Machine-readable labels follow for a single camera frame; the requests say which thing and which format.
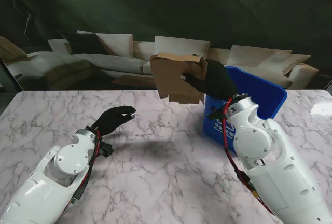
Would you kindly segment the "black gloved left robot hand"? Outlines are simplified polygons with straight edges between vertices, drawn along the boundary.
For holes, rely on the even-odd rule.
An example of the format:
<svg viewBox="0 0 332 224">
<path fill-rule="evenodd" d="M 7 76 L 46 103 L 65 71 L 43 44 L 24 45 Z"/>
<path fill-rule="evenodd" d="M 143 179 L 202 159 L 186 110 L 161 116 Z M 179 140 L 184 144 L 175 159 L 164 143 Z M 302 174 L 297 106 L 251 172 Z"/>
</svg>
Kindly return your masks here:
<svg viewBox="0 0 332 224">
<path fill-rule="evenodd" d="M 127 123 L 135 117 L 136 109 L 132 106 L 113 107 L 101 114 L 99 119 L 91 126 L 92 132 L 98 130 L 100 136 L 115 131 L 120 125 Z"/>
</svg>

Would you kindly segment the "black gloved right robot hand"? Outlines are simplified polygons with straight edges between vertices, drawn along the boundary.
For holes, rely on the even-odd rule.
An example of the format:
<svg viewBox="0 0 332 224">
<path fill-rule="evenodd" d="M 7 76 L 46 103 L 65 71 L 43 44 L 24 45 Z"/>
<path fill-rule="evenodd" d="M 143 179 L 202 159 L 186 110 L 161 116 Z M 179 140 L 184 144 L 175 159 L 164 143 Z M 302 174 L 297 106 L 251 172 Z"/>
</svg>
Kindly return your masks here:
<svg viewBox="0 0 332 224">
<path fill-rule="evenodd" d="M 199 92 L 218 100 L 229 100 L 236 95 L 236 84 L 230 78 L 226 68 L 218 61 L 207 59 L 207 72 L 205 80 L 195 78 L 189 73 L 184 73 L 180 78 L 189 83 Z"/>
</svg>

